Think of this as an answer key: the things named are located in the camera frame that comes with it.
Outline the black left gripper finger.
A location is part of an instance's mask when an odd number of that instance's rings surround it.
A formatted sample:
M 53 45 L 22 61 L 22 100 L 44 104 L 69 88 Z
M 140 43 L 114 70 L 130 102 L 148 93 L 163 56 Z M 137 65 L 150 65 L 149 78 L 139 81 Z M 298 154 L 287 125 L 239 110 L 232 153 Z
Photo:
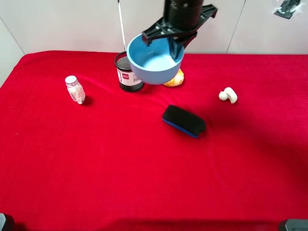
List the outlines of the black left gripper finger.
M 182 38 L 169 38 L 168 44 L 171 58 L 174 61 L 180 61 L 185 49 L 184 40 Z

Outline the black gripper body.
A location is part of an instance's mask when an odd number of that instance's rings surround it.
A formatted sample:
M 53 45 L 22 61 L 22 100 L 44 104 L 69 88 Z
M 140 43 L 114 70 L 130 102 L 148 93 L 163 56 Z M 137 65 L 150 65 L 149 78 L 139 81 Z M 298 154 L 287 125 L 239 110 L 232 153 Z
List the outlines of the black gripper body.
M 202 0 L 166 0 L 163 16 L 142 32 L 143 42 L 149 46 L 157 39 L 167 39 L 171 48 L 185 48 L 197 36 L 197 30 L 218 12 L 213 4 L 203 3 Z

